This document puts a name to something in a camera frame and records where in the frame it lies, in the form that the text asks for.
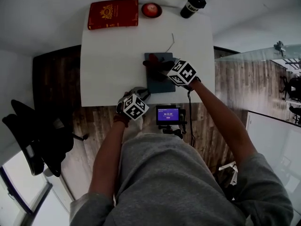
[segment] red book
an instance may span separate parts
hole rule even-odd
[[[111,0],[91,4],[88,29],[138,26],[138,0]]]

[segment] small screen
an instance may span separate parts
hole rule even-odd
[[[178,121],[179,108],[158,109],[158,121]]]

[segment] gray sweatshirt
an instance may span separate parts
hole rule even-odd
[[[197,151],[179,137],[146,134],[122,146],[116,206],[103,194],[71,203],[71,226],[288,226],[287,193],[257,153],[239,167],[228,201]]]

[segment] wooden floor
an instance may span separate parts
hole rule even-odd
[[[214,51],[215,58],[229,55]],[[70,112],[69,122],[77,135],[89,134],[84,143],[75,140],[73,149],[62,163],[62,176],[74,198],[87,192],[92,176],[95,155],[109,131],[114,115],[114,106],[81,107],[80,46],[67,48],[39,57],[33,61],[33,95],[36,110],[51,104]],[[259,63],[215,63],[216,95],[229,106],[245,123],[248,110],[291,120],[293,115],[286,110],[279,89],[283,87],[280,76],[286,71],[279,65],[267,61]],[[189,116],[188,104],[182,105]],[[147,112],[144,124],[150,123],[155,115]],[[203,157],[212,173],[220,165],[233,161],[223,138],[216,129],[202,103],[192,104],[193,133],[195,148]],[[184,137],[190,142],[190,127]]]

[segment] sleeve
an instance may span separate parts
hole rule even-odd
[[[70,226],[102,226],[114,208],[113,199],[88,193],[70,204]]]
[[[262,154],[252,155],[240,165],[234,199],[255,226],[289,226],[292,221],[287,192]]]

